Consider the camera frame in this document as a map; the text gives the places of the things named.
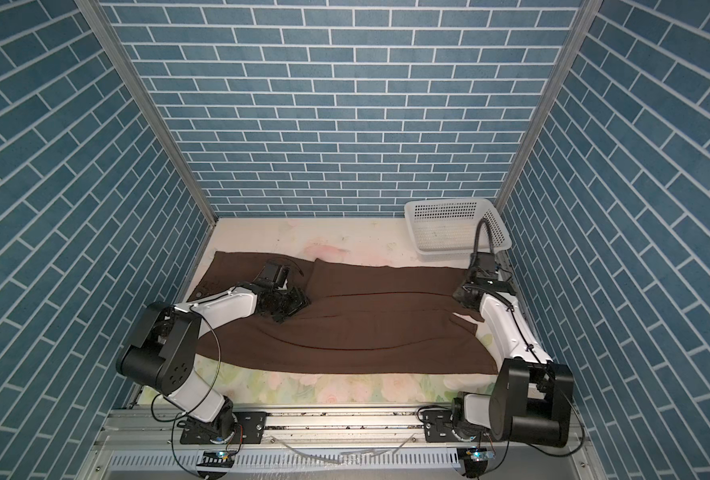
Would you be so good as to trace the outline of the brown trousers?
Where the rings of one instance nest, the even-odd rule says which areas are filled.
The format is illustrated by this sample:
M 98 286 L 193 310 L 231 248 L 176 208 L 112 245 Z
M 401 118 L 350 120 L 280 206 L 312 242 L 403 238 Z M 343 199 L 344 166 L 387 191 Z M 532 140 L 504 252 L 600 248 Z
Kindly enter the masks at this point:
M 219 252 L 190 298 L 251 281 L 269 261 L 310 303 L 282 323 L 253 314 L 209 332 L 198 354 L 255 370 L 298 374 L 486 374 L 497 362 L 477 338 L 483 319 L 452 296 L 449 267 L 357 266 L 270 253 Z

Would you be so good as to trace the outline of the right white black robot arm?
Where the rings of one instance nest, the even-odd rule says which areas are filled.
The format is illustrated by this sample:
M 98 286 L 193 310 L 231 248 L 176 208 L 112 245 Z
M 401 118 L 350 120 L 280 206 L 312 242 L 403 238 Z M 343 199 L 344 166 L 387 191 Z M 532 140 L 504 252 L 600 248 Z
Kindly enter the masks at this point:
M 493 390 L 465 393 L 452 407 L 452 428 L 461 437 L 487 436 L 534 447 L 568 443 L 574 378 L 538 344 L 522 314 L 512 286 L 498 275 L 471 267 L 454 298 L 475 307 L 491 323 L 502 354 Z

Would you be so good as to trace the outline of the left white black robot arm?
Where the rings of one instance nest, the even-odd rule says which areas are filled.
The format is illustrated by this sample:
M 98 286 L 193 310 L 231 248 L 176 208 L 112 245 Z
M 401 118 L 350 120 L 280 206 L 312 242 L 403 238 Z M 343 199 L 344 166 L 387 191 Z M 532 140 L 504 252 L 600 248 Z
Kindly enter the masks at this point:
M 127 335 L 116 370 L 179 408 L 183 419 L 205 431 L 206 443 L 227 443 L 235 436 L 237 419 L 232 401 L 195 370 L 200 338 L 212 336 L 222 354 L 217 328 L 256 313 L 284 321 L 309 305 L 298 287 L 246 282 L 194 302 L 154 302 Z

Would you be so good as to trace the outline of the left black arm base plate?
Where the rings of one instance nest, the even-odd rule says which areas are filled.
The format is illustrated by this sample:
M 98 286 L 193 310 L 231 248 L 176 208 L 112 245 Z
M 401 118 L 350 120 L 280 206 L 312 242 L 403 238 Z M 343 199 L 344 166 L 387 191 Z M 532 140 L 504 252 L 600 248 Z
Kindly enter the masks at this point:
M 187 417 L 177 423 L 182 429 L 180 442 L 184 445 L 260 444 L 267 417 L 262 411 L 232 410 L 210 423 Z

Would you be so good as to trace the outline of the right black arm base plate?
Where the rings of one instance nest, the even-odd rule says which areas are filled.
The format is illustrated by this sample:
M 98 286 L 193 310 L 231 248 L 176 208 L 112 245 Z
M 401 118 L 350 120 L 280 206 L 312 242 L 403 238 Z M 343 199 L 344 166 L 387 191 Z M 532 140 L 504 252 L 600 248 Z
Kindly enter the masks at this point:
M 444 408 L 424 408 L 416 412 L 427 443 L 489 443 L 493 442 L 488 427 L 472 424 Z

